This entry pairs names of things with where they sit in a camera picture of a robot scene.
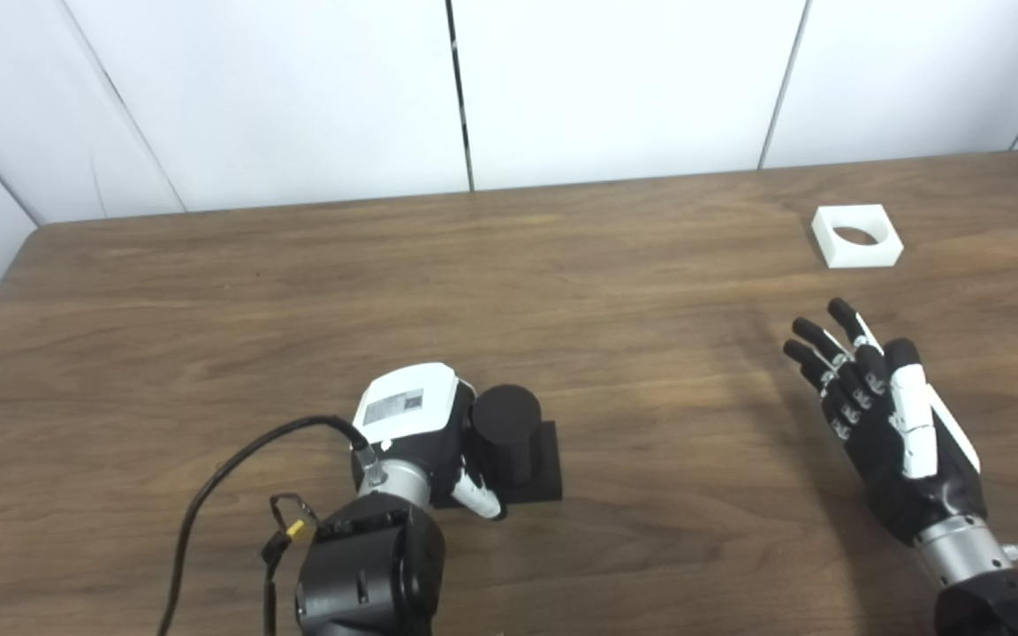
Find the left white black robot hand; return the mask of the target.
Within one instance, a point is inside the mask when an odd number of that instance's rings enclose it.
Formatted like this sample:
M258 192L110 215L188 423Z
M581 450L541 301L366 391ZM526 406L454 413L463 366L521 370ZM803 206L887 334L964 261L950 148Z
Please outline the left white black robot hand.
M429 510L451 502L482 519L499 520L505 504L486 483L472 450L470 406L476 391L442 362L401 367L373 380L353 427L370 443L376 462L357 486Z

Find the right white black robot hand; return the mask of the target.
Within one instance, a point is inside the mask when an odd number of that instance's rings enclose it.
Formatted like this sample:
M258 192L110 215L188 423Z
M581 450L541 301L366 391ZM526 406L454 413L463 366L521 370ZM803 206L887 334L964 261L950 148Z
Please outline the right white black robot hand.
M986 519L977 452L936 394L916 343L881 341L842 298L827 311L847 343L799 317L783 352L816 392L876 522L910 544L954 517Z

